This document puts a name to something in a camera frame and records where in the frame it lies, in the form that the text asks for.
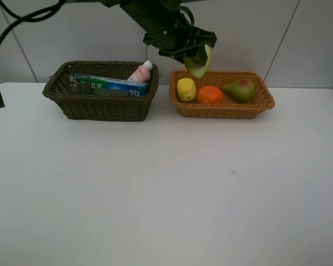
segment white bottle cap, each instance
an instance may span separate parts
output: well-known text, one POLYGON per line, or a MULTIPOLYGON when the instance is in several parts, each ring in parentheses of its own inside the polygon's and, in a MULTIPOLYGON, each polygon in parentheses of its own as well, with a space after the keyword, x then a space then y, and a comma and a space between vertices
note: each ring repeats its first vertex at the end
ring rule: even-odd
POLYGON ((144 64, 143 67, 148 70, 151 71, 153 69, 153 64, 151 63, 151 61, 147 60, 144 64))

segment black cable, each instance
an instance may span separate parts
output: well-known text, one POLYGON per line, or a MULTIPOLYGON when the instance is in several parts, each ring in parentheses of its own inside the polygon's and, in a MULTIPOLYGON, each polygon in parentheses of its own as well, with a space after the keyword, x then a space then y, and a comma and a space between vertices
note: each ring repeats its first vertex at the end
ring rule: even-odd
MULTIPOLYGON (((62 7, 62 5, 64 5, 65 0, 59 0, 59 2, 53 6, 50 7, 46 7, 43 9, 40 9, 38 11, 32 12, 31 14, 28 14, 24 17, 19 17, 16 14, 14 14, 12 11, 10 11, 0 0, 0 5, 4 8, 5 11, 9 11, 10 15, 14 15, 14 17, 18 17, 18 19, 16 21, 14 21, 13 23, 11 23, 5 30, 4 32, 0 35, 0 45, 2 44, 2 42, 5 40, 6 36, 10 33, 10 31, 12 29, 14 29, 16 26, 20 25, 23 22, 39 22, 39 21, 43 21, 45 19, 50 18, 51 16, 53 16, 54 14, 56 14, 60 8, 62 7), (36 16, 42 15, 49 12, 48 14, 39 17, 39 18, 34 18, 36 16)), ((4 107, 4 103, 3 103, 3 99, 0 93, 0 108, 4 107)))

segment wicker basket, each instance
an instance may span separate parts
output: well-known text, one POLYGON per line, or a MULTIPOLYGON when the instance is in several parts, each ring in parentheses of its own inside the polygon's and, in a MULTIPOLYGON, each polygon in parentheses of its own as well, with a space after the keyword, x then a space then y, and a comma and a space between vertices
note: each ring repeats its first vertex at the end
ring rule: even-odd
POLYGON ((44 87, 43 95, 54 101, 69 119, 101 121, 143 121, 157 92, 159 72, 153 65, 147 95, 106 96, 68 94, 64 79, 73 73, 127 80, 140 66, 137 62, 86 62, 63 64, 44 87))
POLYGON ((179 114, 186 117, 251 119, 275 106, 274 99, 262 78, 253 72, 210 71, 202 79, 195 79, 186 70, 174 71, 170 75, 169 94, 170 101, 176 106, 179 114), (226 94, 222 104, 198 104, 197 99, 190 103, 183 103, 179 100, 177 93, 177 84, 182 78, 193 79, 197 91, 207 85, 222 88, 239 79, 250 79, 255 84, 255 96, 251 102, 245 104, 235 102, 226 94))

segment toy fruit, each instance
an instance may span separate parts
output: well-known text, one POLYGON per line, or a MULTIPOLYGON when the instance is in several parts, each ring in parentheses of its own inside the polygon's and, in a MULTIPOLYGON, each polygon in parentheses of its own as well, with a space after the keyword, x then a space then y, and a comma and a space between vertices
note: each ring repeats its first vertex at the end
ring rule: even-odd
POLYGON ((224 93, 229 94, 234 100, 245 103, 254 97, 254 83, 250 79, 241 79, 222 88, 224 93))
POLYGON ((206 55, 207 55, 207 61, 205 65, 198 65, 192 61, 190 57, 187 57, 184 55, 184 64, 186 69, 189 71, 189 73, 197 78, 201 79, 206 72, 209 70, 212 62, 212 48, 208 45, 205 45, 206 55))
POLYGON ((205 86, 199 90, 198 102, 200 104, 221 104, 222 100, 223 93, 216 86, 205 86))
POLYGON ((196 86, 192 79, 180 79, 178 81, 178 97, 187 103, 196 97, 196 86))

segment plastic bottle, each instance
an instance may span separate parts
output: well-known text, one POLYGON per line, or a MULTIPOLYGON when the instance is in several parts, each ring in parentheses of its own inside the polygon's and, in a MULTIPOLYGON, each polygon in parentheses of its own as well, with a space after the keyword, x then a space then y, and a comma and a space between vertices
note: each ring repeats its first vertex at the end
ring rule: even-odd
POLYGON ((153 69, 153 64, 147 60, 143 65, 140 65, 138 69, 129 77, 129 81, 147 83, 150 80, 150 71, 153 69))

